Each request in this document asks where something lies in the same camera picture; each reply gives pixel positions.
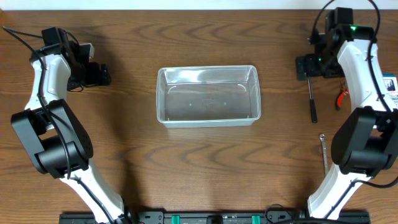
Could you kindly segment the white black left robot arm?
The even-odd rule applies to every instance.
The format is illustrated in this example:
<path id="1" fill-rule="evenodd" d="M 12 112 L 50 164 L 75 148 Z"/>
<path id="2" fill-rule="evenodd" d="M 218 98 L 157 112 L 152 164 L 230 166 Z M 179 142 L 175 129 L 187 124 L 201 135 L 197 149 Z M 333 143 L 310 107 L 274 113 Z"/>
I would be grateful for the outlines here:
<path id="1" fill-rule="evenodd" d="M 71 187 L 93 212 L 95 223 L 135 223 L 124 199 L 103 179 L 93 145 L 68 106 L 76 87 L 103 85 L 106 66 L 90 61 L 91 44 L 46 43 L 30 59 L 35 77 L 30 100 L 11 124 L 34 167 Z"/>

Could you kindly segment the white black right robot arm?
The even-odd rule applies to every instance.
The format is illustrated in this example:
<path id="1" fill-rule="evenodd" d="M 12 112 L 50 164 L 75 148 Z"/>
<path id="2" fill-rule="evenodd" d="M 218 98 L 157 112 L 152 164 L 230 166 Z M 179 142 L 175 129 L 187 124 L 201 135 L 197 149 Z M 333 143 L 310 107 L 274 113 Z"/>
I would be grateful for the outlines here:
<path id="1" fill-rule="evenodd" d="M 331 143 L 331 167 L 307 200 L 311 218 L 337 220 L 355 191 L 396 161 L 397 105 L 384 84 L 372 27 L 330 25 L 322 34 L 314 29 L 308 41 L 315 52 L 297 57 L 299 80 L 344 77 L 351 100 Z"/>

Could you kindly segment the clear plastic container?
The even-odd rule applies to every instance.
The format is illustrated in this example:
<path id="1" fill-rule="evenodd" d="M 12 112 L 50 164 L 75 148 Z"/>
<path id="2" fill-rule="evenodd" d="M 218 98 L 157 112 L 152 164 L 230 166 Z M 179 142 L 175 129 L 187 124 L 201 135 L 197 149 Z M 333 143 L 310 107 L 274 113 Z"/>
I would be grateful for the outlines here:
<path id="1" fill-rule="evenodd" d="M 164 67 L 158 71 L 157 120 L 166 128 L 250 126 L 261 117 L 253 65 Z"/>

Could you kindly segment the small steel claw hammer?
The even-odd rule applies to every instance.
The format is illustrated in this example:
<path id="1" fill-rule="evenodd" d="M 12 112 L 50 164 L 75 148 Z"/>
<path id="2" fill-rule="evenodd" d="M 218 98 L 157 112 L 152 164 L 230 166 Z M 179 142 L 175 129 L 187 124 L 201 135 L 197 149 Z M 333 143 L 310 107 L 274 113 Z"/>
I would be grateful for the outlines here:
<path id="1" fill-rule="evenodd" d="M 317 123 L 318 118 L 317 118 L 317 112 L 316 112 L 316 107 L 315 107 L 315 100 L 313 99 L 312 81 L 310 78 L 308 79 L 308 90 L 309 90 L 309 95 L 310 95 L 311 120 L 312 120 L 312 123 Z"/>

